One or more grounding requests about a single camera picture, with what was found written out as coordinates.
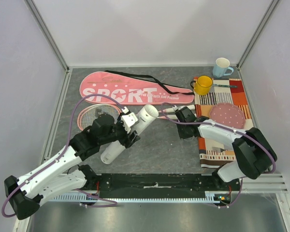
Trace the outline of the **clear tube lid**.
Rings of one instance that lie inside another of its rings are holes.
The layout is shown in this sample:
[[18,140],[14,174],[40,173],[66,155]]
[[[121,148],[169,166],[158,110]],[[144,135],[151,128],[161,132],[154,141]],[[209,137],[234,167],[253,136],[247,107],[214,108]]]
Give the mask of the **clear tube lid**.
[[192,140],[194,140],[194,139],[195,139],[195,137],[191,137],[191,138],[184,139],[184,141],[186,141],[186,142],[190,142],[190,141],[192,141]]

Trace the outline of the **orange patchwork cloth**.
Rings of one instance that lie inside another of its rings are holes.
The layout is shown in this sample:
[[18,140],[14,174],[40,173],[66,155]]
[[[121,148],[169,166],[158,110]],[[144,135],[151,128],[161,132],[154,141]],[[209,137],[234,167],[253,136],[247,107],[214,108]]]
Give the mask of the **orange patchwork cloth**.
[[[209,112],[214,105],[231,103],[239,107],[246,119],[244,130],[254,127],[248,101],[240,79],[214,80],[213,84],[235,85],[238,88],[212,87],[207,95],[195,94],[196,115],[210,118]],[[207,138],[198,138],[200,165],[202,168],[216,169],[236,160],[235,153],[219,142]]]

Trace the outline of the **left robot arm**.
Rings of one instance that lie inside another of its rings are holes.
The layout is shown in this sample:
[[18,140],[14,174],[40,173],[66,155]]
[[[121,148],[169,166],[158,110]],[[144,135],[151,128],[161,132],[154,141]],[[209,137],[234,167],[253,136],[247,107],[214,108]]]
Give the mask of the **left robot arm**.
[[89,165],[81,165],[73,173],[61,174],[99,152],[101,145],[119,142],[125,148],[140,139],[132,129],[139,122],[135,113],[121,113],[118,119],[102,114],[92,125],[68,138],[67,144],[50,160],[21,177],[4,180],[6,201],[19,220],[33,215],[45,202],[74,189],[91,190],[98,181]]

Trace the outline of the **white shuttlecock tube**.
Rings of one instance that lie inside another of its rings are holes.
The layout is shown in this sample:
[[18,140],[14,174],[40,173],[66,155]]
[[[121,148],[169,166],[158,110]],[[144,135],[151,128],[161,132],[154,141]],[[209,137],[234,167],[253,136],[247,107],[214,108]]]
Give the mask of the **white shuttlecock tube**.
[[145,105],[135,116],[136,121],[130,127],[123,141],[112,142],[101,154],[101,161],[111,164],[125,149],[140,140],[140,134],[159,116],[158,110],[150,104]]

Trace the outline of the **pink dotted plate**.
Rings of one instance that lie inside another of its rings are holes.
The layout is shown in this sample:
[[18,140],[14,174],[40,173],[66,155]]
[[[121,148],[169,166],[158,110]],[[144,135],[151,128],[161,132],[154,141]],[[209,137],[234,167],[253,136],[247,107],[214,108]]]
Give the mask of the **pink dotted plate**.
[[243,111],[231,103],[214,105],[209,116],[217,123],[236,129],[243,129],[246,123]]

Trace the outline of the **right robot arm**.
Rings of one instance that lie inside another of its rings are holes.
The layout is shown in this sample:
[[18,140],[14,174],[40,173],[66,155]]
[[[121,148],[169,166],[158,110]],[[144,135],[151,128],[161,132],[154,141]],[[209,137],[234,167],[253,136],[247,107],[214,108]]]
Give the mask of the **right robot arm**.
[[186,106],[173,107],[177,130],[181,139],[199,137],[211,139],[235,153],[235,161],[220,166],[212,177],[212,186],[223,190],[229,182],[243,177],[257,179],[272,168],[276,170],[277,155],[262,132],[252,127],[249,130],[233,129],[207,117],[197,118]]

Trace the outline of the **pink racket bag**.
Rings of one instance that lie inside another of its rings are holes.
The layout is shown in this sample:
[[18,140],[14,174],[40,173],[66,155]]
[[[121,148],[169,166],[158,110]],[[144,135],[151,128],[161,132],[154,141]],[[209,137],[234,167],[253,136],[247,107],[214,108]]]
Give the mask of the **pink racket bag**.
[[188,104],[193,102],[192,90],[168,85],[149,75],[136,75],[124,72],[93,72],[80,84],[82,97],[97,94],[86,99],[90,103],[113,102],[105,95],[123,105],[157,105],[163,102]]

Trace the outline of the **light blue mug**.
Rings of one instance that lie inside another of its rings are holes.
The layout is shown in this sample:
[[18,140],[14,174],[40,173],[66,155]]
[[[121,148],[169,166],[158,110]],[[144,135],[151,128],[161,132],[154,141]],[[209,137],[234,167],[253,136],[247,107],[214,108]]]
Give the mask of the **light blue mug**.
[[231,67],[231,63],[226,58],[217,58],[213,67],[212,74],[215,78],[222,78],[233,74],[234,68]]

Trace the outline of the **yellow mug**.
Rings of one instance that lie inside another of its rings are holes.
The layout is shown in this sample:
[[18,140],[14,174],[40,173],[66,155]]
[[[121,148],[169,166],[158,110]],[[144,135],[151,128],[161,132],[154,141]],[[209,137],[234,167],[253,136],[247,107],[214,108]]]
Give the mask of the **yellow mug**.
[[190,86],[198,95],[206,95],[210,92],[213,85],[213,79],[209,76],[199,76],[197,79],[191,81]]

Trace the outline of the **white shuttlecock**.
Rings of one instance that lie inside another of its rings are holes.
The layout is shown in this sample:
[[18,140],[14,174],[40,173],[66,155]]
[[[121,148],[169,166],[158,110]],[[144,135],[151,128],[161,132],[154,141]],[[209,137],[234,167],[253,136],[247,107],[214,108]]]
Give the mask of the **white shuttlecock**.
[[145,110],[151,117],[159,116],[158,110],[153,105],[147,104]]

